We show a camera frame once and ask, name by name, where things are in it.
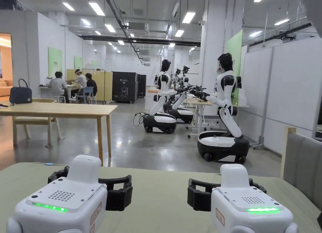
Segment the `handbag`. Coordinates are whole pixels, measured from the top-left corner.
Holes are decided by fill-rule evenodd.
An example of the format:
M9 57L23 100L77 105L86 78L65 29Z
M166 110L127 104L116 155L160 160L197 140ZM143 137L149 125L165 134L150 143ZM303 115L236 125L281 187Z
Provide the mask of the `handbag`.
M21 80L26 83L26 87L20 86ZM10 103L12 104L31 103L32 91L31 91L31 88L28 87L27 82L24 79L19 79L18 84L19 84L19 87L12 87L10 89L10 98L9 98Z

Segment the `blue chair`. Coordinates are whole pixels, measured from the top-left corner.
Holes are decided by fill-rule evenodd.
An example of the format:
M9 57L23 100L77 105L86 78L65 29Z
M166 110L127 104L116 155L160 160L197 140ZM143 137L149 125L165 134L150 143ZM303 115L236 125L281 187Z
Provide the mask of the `blue chair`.
M94 87L84 87L83 88L83 95L76 95L76 98L82 98L84 100L84 104L86 103L86 99L89 96L92 99L92 103L94 101Z

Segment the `green sign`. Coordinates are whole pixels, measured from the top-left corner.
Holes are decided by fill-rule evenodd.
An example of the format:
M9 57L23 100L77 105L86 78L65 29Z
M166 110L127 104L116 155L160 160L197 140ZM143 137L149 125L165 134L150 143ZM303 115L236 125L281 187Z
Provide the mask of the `green sign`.
M75 69L83 69L83 58L74 56L74 66Z
M48 77L54 77L55 72L63 73L63 52L53 47L48 47Z
M242 30L227 41L227 53L232 55L232 69L234 76L240 76L241 72L241 57L242 57ZM236 89L233 93L233 105L238 105L238 92Z

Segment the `black shirt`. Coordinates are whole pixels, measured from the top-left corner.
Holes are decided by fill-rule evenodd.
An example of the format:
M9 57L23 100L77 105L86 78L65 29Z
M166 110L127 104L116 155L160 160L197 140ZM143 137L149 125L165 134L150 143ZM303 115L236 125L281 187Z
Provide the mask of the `black shirt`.
M89 80L87 81L87 87L94 87L94 89L93 89L93 94L94 94L94 96L95 96L95 95L96 95L96 93L97 93L97 85L96 85L95 81L94 81L94 80L92 80L92 79L89 79Z

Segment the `orange sofa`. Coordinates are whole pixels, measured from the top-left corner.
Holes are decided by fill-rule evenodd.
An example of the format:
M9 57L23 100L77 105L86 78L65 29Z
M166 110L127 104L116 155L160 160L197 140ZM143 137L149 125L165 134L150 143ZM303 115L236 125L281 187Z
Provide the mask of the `orange sofa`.
M0 97L10 96L10 89L13 87L12 79L0 79Z

